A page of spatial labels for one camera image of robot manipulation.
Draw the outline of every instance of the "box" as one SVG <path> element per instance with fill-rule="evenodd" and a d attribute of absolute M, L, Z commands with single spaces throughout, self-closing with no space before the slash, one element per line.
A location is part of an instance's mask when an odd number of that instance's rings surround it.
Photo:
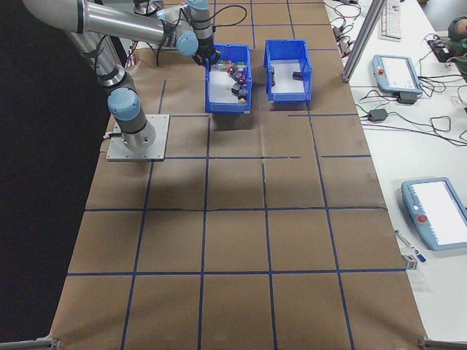
<path fill-rule="evenodd" d="M 311 101 L 313 69 L 304 40 L 266 40 L 264 67 L 269 102 Z"/>
<path fill-rule="evenodd" d="M 245 64 L 244 79 L 247 89 L 246 103 L 240 104 L 239 99 L 231 92 L 235 80 L 227 71 L 206 67 L 205 76 L 205 110 L 207 113 L 249 114 L 251 110 L 252 75 L 250 47 L 237 44 L 215 44 L 220 51 L 220 61 Z"/>

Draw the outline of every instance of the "blue plastic bin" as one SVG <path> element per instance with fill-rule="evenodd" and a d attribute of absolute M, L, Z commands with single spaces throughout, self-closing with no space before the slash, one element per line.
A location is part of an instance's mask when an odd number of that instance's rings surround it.
<path fill-rule="evenodd" d="M 209 86 L 212 84 L 210 79 L 210 69 L 206 67 L 204 95 L 205 95 L 205 110 L 207 113 L 220 114 L 249 114 L 251 110 L 251 95 L 252 95 L 252 76 L 251 76 L 251 57 L 250 47 L 248 45 L 233 45 L 233 44 L 215 44 L 217 50 L 220 51 L 220 60 L 230 60 L 232 62 L 245 62 L 245 80 L 247 86 L 247 103 L 240 104 L 235 101 L 235 96 L 230 92 L 230 88 L 235 84 L 235 81 L 229 77 L 231 81 L 227 82 L 227 86 L 223 86 L 223 91 L 226 96 L 230 96 L 231 103 L 219 102 L 218 98 L 211 96 Z"/>
<path fill-rule="evenodd" d="M 278 76 L 279 72 L 277 68 L 279 65 L 281 66 L 281 76 Z M 271 66 L 274 66 L 275 70 L 275 88 L 272 86 L 273 68 Z M 266 40 L 264 67 L 268 73 L 266 93 L 268 94 L 269 102 L 306 103 L 312 100 L 313 68 L 304 40 Z M 303 80 L 293 80 L 292 72 L 288 71 L 290 69 L 294 71 L 300 70 L 303 74 Z"/>

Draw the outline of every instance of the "brown paper surface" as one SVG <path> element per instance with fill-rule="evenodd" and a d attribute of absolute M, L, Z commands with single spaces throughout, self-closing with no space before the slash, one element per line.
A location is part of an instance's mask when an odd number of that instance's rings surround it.
<path fill-rule="evenodd" d="M 251 114 L 206 114 L 203 68 L 136 51 L 144 110 L 171 115 L 167 159 L 108 163 L 103 144 L 51 335 L 63 349 L 416 349 L 425 331 L 323 3 L 236 3 L 247 21 L 215 39 L 252 48 Z M 270 104 L 264 41 L 293 37 L 312 102 Z"/>

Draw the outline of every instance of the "red emergency stop button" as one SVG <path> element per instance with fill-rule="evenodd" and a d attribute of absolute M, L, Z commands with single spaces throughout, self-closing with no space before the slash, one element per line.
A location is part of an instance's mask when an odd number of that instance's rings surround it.
<path fill-rule="evenodd" d="M 420 224 L 425 224 L 427 221 L 428 221 L 428 218 L 426 217 L 426 215 L 419 215 L 417 217 L 417 221 L 420 223 Z"/>

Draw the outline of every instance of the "white table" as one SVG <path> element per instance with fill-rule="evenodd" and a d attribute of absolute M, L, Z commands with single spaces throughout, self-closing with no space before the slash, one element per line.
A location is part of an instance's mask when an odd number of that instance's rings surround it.
<path fill-rule="evenodd" d="M 338 4 L 330 0 L 325 2 L 333 7 Z M 370 0 L 360 0 L 360 2 L 365 9 Z M 424 38 L 434 33 L 434 30 L 416 0 L 406 0 L 402 3 L 401 10 L 403 29 L 401 42 L 379 39 L 378 27 L 371 35 L 350 80 L 355 103 L 377 86 L 371 68 L 373 55 L 409 56 L 420 73 L 418 60 L 430 51 Z M 346 11 L 348 12 L 345 14 L 355 13 L 351 8 Z M 330 19 L 336 17 L 329 8 L 328 14 Z M 356 38 L 362 22 L 361 16 L 355 21 L 355 27 L 350 32 L 353 39 Z M 439 63 L 432 53 L 422 61 L 422 72 L 425 76 L 458 74 L 454 65 L 447 71 L 444 64 Z M 465 106 L 457 97 L 456 88 L 464 84 L 463 80 L 450 82 L 448 85 L 452 87 L 448 87 L 445 93 L 434 94 L 430 99 L 423 96 L 413 106 L 390 102 L 383 108 L 388 112 L 398 112 L 418 123 L 426 123 L 430 117 L 449 115 L 452 119 L 452 131 L 446 136 L 457 138 L 460 133 L 467 130 L 467 113 L 464 110 Z M 461 93 L 465 96 L 467 87 L 463 88 Z M 376 99 L 373 101 L 361 106 L 369 110 L 384 102 Z M 417 127 L 393 115 L 389 116 L 382 125 L 417 130 Z M 445 176 L 451 180 L 460 199 L 467 205 L 467 147 L 454 147 L 441 139 L 417 133 L 388 131 L 384 128 L 364 127 L 364 129 L 393 226 L 399 229 L 428 260 L 426 263 L 419 262 L 417 270 L 408 271 L 428 337 L 439 341 L 467 341 L 467 249 L 453 249 L 446 252 L 432 252 L 426 249 L 401 198 L 403 181 Z M 399 244 L 402 253 L 410 253 L 401 242 Z"/>

